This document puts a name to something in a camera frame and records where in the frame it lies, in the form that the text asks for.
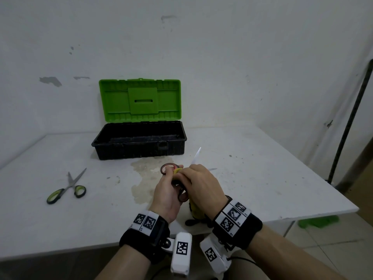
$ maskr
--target person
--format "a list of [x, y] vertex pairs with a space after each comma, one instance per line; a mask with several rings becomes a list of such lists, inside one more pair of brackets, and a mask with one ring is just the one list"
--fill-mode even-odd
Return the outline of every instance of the person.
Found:
[[[179, 189], [171, 185], [172, 179], [184, 184], [189, 196], [211, 220], [227, 204], [228, 199], [218, 180], [203, 165], [192, 164], [177, 174], [167, 167], [166, 174], [154, 190], [149, 211], [162, 216], [168, 224], [176, 219], [181, 205]], [[271, 280], [345, 279], [265, 225], [254, 234], [245, 251]], [[144, 279], [150, 264], [143, 254], [129, 245], [123, 245], [96, 279]]]

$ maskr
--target black cable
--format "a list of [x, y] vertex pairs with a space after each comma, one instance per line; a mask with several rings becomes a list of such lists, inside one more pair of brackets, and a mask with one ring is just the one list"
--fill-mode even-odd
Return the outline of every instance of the black cable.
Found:
[[167, 266], [163, 266], [162, 268], [160, 268], [156, 273], [154, 273], [154, 275], [150, 278], [150, 280], [153, 280], [162, 270], [165, 270], [167, 268], [171, 268], [170, 265], [167, 265]]
[[343, 132], [341, 141], [340, 141], [338, 149], [337, 149], [337, 153], [335, 154], [335, 157], [334, 157], [334, 160], [333, 160], [332, 169], [330, 170], [330, 173], [329, 173], [329, 178], [326, 180], [329, 184], [331, 184], [332, 181], [333, 181], [333, 176], [334, 176], [335, 169], [337, 168], [339, 157], [341, 156], [343, 146], [345, 145], [345, 142], [346, 142], [346, 139], [347, 139], [347, 136], [348, 136], [348, 132], [351, 129], [352, 122], [354, 121], [357, 109], [359, 108], [361, 99], [363, 98], [365, 89], [366, 89], [366, 87], [368, 85], [370, 76], [372, 74], [372, 70], [373, 70], [373, 59], [371, 59], [369, 61], [367, 72], [366, 72], [365, 77], [363, 79], [363, 83], [361, 84], [359, 93], [357, 94], [357, 98], [356, 98], [355, 104], [354, 104], [354, 106], [352, 108], [350, 117], [348, 118], [347, 125], [345, 127], [345, 131]]
[[229, 258], [227, 258], [227, 260], [231, 260], [231, 259], [242, 259], [242, 260], [246, 260], [250, 263], [253, 263], [255, 264], [257, 267], [259, 267], [259, 265], [257, 265], [254, 261], [251, 261], [250, 259], [247, 259], [247, 258], [244, 258], [244, 257], [239, 257], [239, 256], [231, 256]]

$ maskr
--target tabletop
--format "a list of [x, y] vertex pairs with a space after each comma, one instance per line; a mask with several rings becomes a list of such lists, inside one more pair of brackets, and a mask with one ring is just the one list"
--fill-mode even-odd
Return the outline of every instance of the tabletop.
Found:
[[[148, 207], [166, 162], [197, 163], [224, 192], [263, 222], [298, 220], [357, 211], [357, 207], [256, 126], [187, 128], [180, 156], [98, 159], [97, 133], [47, 135], [0, 170], [0, 259], [118, 244], [138, 212]], [[53, 205], [46, 198], [68, 185], [67, 173], [87, 188], [77, 199], [69, 189]], [[209, 232], [190, 219], [184, 203], [171, 234]]]

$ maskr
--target open toolbox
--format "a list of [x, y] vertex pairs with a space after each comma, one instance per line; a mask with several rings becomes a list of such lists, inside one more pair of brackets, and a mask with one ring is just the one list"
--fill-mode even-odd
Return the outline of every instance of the open toolbox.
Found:
[[184, 154], [179, 80], [100, 80], [105, 121], [100, 160]]

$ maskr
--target forearm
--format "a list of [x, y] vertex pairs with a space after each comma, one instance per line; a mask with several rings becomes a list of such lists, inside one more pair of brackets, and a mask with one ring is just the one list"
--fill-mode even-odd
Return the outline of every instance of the forearm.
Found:
[[150, 266], [150, 260], [128, 245], [124, 245], [96, 277], [96, 280], [142, 280]]
[[246, 252], [271, 280], [345, 279], [265, 225]]

